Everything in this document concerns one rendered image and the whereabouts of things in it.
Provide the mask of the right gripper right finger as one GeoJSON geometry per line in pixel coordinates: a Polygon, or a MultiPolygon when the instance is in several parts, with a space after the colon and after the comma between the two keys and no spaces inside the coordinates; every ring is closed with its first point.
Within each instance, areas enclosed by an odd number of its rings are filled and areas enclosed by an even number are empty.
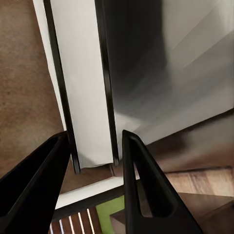
{"type": "Polygon", "coordinates": [[[204,234],[142,139],[122,131],[126,234],[204,234]],[[153,217],[141,214],[134,163],[153,217]]]}

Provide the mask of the hardback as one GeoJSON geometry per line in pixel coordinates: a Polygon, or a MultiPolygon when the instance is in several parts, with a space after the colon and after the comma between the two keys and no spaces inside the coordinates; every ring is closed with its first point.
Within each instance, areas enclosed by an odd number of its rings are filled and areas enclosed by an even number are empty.
{"type": "Polygon", "coordinates": [[[119,166],[102,0],[42,0],[75,174],[119,166]]]}

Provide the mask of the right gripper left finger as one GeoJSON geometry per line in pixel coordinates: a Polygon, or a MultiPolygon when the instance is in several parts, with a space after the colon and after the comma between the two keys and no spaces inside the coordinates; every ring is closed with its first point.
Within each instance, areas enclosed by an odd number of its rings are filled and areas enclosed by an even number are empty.
{"type": "Polygon", "coordinates": [[[70,155],[63,131],[0,178],[0,234],[48,234],[70,155]]]}

